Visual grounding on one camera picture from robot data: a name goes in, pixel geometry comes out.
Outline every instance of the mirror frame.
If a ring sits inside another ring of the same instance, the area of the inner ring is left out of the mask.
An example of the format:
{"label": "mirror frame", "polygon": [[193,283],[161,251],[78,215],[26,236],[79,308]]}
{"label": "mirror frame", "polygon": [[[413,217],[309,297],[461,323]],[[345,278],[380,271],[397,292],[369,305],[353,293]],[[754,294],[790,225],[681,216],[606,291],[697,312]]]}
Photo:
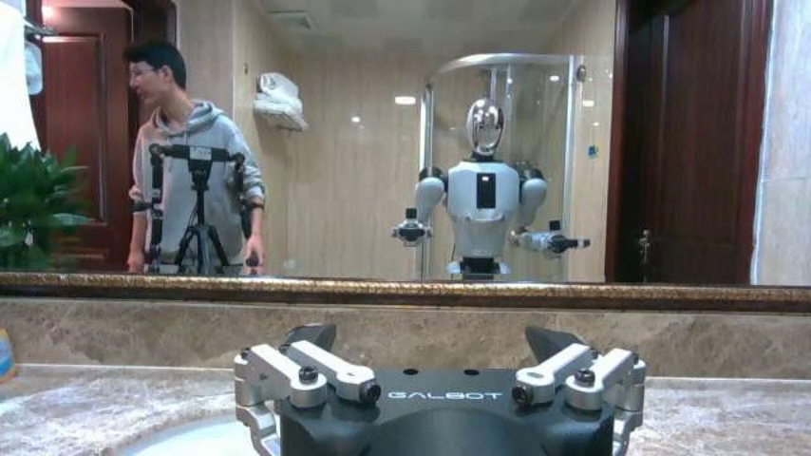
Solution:
{"label": "mirror frame", "polygon": [[0,296],[222,303],[811,314],[811,287],[0,273]]}

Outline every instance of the silver robot head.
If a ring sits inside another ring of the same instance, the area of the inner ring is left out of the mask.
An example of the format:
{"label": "silver robot head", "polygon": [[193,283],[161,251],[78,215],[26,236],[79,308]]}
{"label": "silver robot head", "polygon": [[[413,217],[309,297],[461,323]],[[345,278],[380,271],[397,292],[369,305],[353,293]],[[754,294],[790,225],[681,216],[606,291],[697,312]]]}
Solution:
{"label": "silver robot head", "polygon": [[468,139],[472,153],[490,157],[504,131],[504,113],[489,98],[480,98],[468,111]]}

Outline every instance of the humanoid robot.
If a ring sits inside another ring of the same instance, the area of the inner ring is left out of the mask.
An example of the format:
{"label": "humanoid robot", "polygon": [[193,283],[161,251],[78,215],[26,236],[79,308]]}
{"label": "humanoid robot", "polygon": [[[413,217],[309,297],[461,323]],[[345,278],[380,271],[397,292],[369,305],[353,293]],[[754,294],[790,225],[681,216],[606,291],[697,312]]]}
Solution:
{"label": "humanoid robot", "polygon": [[621,456],[642,423],[646,364],[529,327],[540,364],[376,369],[329,352],[334,325],[234,357],[237,419],[262,456]]}
{"label": "humanoid robot", "polygon": [[[458,257],[452,258],[446,271],[465,279],[509,274],[509,267],[498,261],[506,237],[513,245],[552,256],[589,245],[586,239],[566,238],[558,222],[549,223],[549,231],[529,231],[546,185],[538,169],[517,170],[496,159],[502,131],[497,103],[488,98],[476,100],[468,111],[469,157],[446,175],[436,167],[420,171],[416,207],[405,209],[405,221],[392,229],[405,246],[420,245],[432,236],[428,221],[444,198]],[[510,225],[514,229],[508,234]]]}

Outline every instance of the glass shower enclosure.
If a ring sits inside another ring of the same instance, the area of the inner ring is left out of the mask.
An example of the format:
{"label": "glass shower enclosure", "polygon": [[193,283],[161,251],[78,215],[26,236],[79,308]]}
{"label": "glass shower enclosure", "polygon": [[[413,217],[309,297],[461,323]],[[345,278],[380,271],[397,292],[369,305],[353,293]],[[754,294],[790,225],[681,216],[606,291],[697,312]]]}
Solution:
{"label": "glass shower enclosure", "polygon": [[[572,106],[577,58],[537,54],[476,54],[444,64],[428,76],[421,96],[418,169],[444,172],[469,156],[465,127],[472,103],[498,102],[505,119],[496,159],[541,170],[548,185],[530,229],[550,222],[568,226]],[[433,237],[417,247],[417,277],[456,278],[445,270],[453,257],[452,228],[444,207],[430,219]],[[565,281],[566,254],[546,256],[505,242],[504,261],[512,270],[494,280]]]}

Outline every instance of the sink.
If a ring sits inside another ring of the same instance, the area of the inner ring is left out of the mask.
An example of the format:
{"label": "sink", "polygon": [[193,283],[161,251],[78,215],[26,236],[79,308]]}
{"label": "sink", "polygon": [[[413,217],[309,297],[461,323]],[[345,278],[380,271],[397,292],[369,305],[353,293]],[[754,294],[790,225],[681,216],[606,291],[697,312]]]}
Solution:
{"label": "sink", "polygon": [[[277,442],[274,453],[278,454]],[[178,454],[255,456],[250,432],[233,415],[218,416],[155,432],[115,454],[167,456]]]}

